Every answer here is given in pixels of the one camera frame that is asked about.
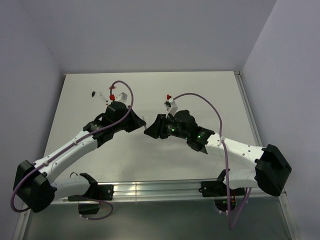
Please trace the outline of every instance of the purple cable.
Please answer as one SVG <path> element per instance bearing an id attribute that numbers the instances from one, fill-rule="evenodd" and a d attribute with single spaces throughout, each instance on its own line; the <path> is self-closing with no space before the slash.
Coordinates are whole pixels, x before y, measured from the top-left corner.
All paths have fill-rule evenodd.
<path id="1" fill-rule="evenodd" d="M 94 135 L 94 134 L 103 132 L 104 130 L 109 129 L 109 128 L 112 128 L 113 126 L 119 124 L 120 122 L 122 122 L 122 121 L 130 114 L 130 112 L 131 112 L 131 110 L 132 110 L 132 106 L 134 105 L 134 93 L 132 92 L 132 89 L 130 88 L 130 86 L 129 86 L 128 84 L 126 84 L 124 81 L 117 80 L 117 81 L 113 82 L 112 85 L 111 85 L 111 87 L 110 87 L 110 95 L 112 94 L 112 89 L 113 89 L 113 87 L 114 87 L 115 84 L 117 84 L 117 83 L 124 84 L 124 85 L 128 88 L 128 90 L 129 90 L 129 92 L 130 92 L 130 94 L 131 94 L 131 104 L 130 104 L 130 106 L 129 106 L 128 111 L 125 113 L 125 115 L 124 115 L 121 119 L 119 119 L 118 121 L 116 121 L 116 122 L 114 122 L 114 123 L 112 123 L 112 124 L 110 124 L 110 125 L 108 125 L 108 126 L 102 127 L 102 128 L 100 128 L 100 129 L 98 129 L 98 130 L 96 130 L 96 131 L 93 131 L 93 132 L 90 132 L 90 133 L 84 135 L 83 137 L 80 137 L 80 138 L 76 141 L 76 143 L 74 143 L 74 142 L 71 143 L 70 145 L 68 145 L 68 146 L 66 146 L 64 149 L 62 149 L 60 152 L 58 152 L 56 155 L 54 155 L 53 157 L 51 157 L 50 159 L 48 159 L 48 160 L 47 160 L 47 163 L 48 163 L 48 164 L 51 163 L 52 161 L 54 161 L 55 159 L 57 159 L 58 157 L 60 157 L 62 154 L 64 154 L 64 153 L 67 152 L 68 150 L 70 150 L 72 147 L 76 146 L 76 145 L 77 145 L 78 143 L 80 143 L 82 140 L 84 140 L 84 139 L 86 139 L 86 138 L 88 138 L 88 137 L 90 137 L 90 136 L 92 136 L 92 135 Z M 16 186 L 15 189 L 13 190 L 13 193 L 12 193 L 12 196 L 11 196 L 11 199 L 10 199 L 10 207 L 11 207 L 11 209 L 12 209 L 14 212 L 16 212 L 16 213 L 23 213 L 23 212 L 28 211 L 28 210 L 30 209 L 30 207 L 27 207 L 27 208 L 25 208 L 25 209 L 17 209 L 17 208 L 15 207 L 15 196 L 17 195 L 18 190 L 21 188 L 21 186 L 24 184 L 24 182 L 25 182 L 32 174 L 34 174 L 36 171 L 42 169 L 44 166 L 46 166 L 46 164 L 45 164 L 45 163 L 42 163 L 41 165 L 39 165 L 38 167 L 36 167 L 35 169 L 33 169 L 31 172 L 29 172 L 24 178 L 22 178 L 22 180 L 17 184 L 17 186 Z M 103 217 L 101 217 L 101 218 L 99 218 L 99 219 L 106 218 L 106 217 L 108 217 L 108 216 L 112 213 L 112 211 L 113 211 L 113 206 L 112 206 L 112 204 L 109 203 L 109 202 L 108 202 L 107 204 L 111 206 L 111 212 L 108 213 L 107 216 L 103 216 Z"/>
<path id="2" fill-rule="evenodd" d="M 181 97 L 186 96 L 186 95 L 197 96 L 197 97 L 201 98 L 202 100 L 204 100 L 207 104 L 210 105 L 210 107 L 215 111 L 216 115 L 218 116 L 218 119 L 219 119 L 219 122 L 220 122 L 219 135 L 220 135 L 220 137 L 222 137 L 222 119 L 221 119 L 221 116 L 220 116 L 218 110 L 211 104 L 211 102 L 209 102 L 203 96 L 201 96 L 199 94 L 196 94 L 196 93 L 192 93 L 192 92 L 187 92 L 187 93 L 183 93 L 181 95 L 178 95 L 178 96 L 174 97 L 173 100 L 176 100 L 176 99 L 181 98 Z M 229 184 L 229 171 L 228 171 L 228 169 L 229 169 L 228 151 L 227 151 L 227 146 L 226 146 L 225 141 L 224 141 L 223 138 L 221 139 L 221 143 L 223 145 L 224 156 L 225 156 L 225 179 L 226 179 L 228 227 L 229 227 L 230 230 L 232 230 L 235 227 L 236 223 L 237 223 L 237 220 L 238 220 L 238 218 L 240 216 L 240 213 L 242 212 L 242 210 L 243 210 L 243 208 L 244 208 L 244 206 L 245 206 L 245 204 L 247 202 L 247 199 L 249 198 L 249 195 L 251 193 L 251 188 L 249 188 L 249 190 L 246 189 L 240 206 L 235 208 L 233 211 L 231 211 L 230 184 Z M 231 213 L 235 212 L 235 211 L 237 211 L 237 213 L 236 213 L 236 216 L 234 218 L 234 221 L 232 222 Z"/>

